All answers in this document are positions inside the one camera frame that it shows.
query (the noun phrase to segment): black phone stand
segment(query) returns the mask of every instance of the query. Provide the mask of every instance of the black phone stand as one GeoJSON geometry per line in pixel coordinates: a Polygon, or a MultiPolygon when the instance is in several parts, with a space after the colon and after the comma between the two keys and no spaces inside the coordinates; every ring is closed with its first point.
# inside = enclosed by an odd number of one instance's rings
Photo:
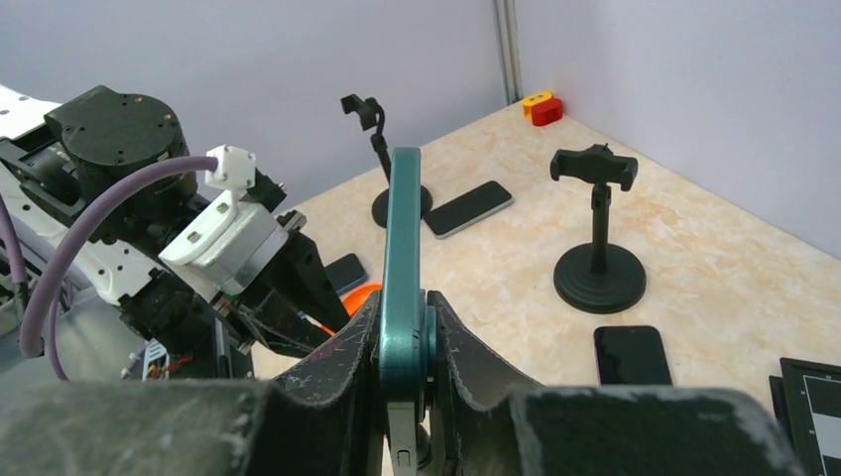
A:
{"type": "Polygon", "coordinates": [[[625,310],[646,291],[646,269],[633,253],[608,243],[611,189],[608,181],[631,189],[637,160],[616,157],[607,146],[586,151],[557,151],[551,161],[552,179],[576,177],[593,183],[593,242],[578,245],[560,257],[554,267],[554,288],[577,309],[595,314],[625,310]]]}
{"type": "MultiPolygon", "coordinates": [[[[371,145],[374,147],[374,152],[377,153],[377,158],[380,160],[380,167],[383,169],[383,174],[386,175],[386,181],[391,183],[392,177],[392,162],[389,159],[389,146],[386,144],[386,138],[383,136],[383,129],[386,126],[386,112],[383,110],[377,99],[369,97],[364,101],[356,94],[345,96],[341,99],[342,110],[345,114],[355,112],[359,114],[359,122],[362,125],[362,130],[376,127],[377,130],[371,136],[371,145]]],[[[425,186],[420,186],[420,217],[432,210],[432,194],[425,186]]],[[[382,228],[386,227],[389,215],[389,190],[386,188],[382,193],[377,195],[374,202],[371,204],[371,216],[374,218],[374,223],[382,228]]]]}

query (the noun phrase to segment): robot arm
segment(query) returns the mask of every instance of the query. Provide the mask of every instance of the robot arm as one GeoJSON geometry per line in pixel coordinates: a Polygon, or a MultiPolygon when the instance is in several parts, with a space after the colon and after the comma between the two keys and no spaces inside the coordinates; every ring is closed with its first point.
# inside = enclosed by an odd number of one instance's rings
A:
{"type": "MultiPolygon", "coordinates": [[[[189,153],[175,111],[150,96],[97,86],[59,105],[0,92],[9,111],[0,115],[0,191],[54,247],[114,183],[189,153]]],[[[132,329],[172,354],[213,360],[220,347],[245,351],[259,341],[301,357],[328,337],[302,311],[333,330],[348,320],[324,286],[317,248],[300,233],[305,219],[293,211],[276,220],[271,210],[286,195],[247,162],[243,170],[242,161],[222,161],[205,178],[226,188],[212,204],[196,194],[195,173],[144,187],[74,261],[132,329]]]]}

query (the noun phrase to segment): marble table surface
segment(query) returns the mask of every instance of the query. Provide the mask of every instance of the marble table surface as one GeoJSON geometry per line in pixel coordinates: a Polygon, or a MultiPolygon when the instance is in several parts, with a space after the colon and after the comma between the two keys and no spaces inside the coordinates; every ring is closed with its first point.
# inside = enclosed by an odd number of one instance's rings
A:
{"type": "MultiPolygon", "coordinates": [[[[768,377],[780,374],[780,357],[841,364],[841,262],[574,119],[536,128],[514,105],[421,152],[436,204],[491,179],[514,196],[444,240],[422,224],[420,283],[443,292],[476,335],[538,381],[597,385],[593,330],[601,325],[656,327],[675,385],[737,389],[769,412],[768,377]],[[640,258],[648,289],[624,312],[593,315],[552,285],[557,259],[591,239],[591,185],[552,181],[548,164],[557,149],[606,143],[640,161],[631,191],[613,187],[610,242],[640,258]]],[[[376,164],[373,151],[370,159],[376,164]]],[[[296,207],[324,263],[356,253],[371,281],[382,279],[385,230],[370,205],[385,186],[376,169],[296,207]]],[[[263,348],[254,360],[261,378],[295,363],[263,348]]]]}

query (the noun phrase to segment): gray wall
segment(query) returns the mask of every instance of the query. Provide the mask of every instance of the gray wall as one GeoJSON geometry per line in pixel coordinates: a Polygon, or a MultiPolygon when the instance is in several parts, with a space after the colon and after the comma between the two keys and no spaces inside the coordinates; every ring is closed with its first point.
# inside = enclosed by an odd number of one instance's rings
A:
{"type": "Polygon", "coordinates": [[[517,21],[526,94],[841,257],[841,2],[523,0],[517,21]]]}
{"type": "Polygon", "coordinates": [[[258,154],[295,204],[378,167],[339,98],[375,96],[391,146],[419,146],[502,106],[483,0],[2,3],[0,83],[65,101],[93,85],[170,104],[193,152],[258,154]]]}

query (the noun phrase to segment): smartphone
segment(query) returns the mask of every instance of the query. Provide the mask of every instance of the smartphone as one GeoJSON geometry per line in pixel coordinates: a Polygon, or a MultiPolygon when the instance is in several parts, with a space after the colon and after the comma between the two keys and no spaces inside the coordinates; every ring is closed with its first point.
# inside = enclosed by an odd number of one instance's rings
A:
{"type": "Polygon", "coordinates": [[[491,180],[428,211],[423,221],[435,238],[443,240],[512,203],[514,198],[511,194],[497,181],[491,180]]]}
{"type": "Polygon", "coordinates": [[[350,293],[368,281],[368,273],[362,267],[356,253],[344,255],[324,268],[327,278],[338,295],[350,293]]]}
{"type": "Polygon", "coordinates": [[[593,337],[602,385],[671,385],[662,340],[655,328],[603,326],[593,337]]]}

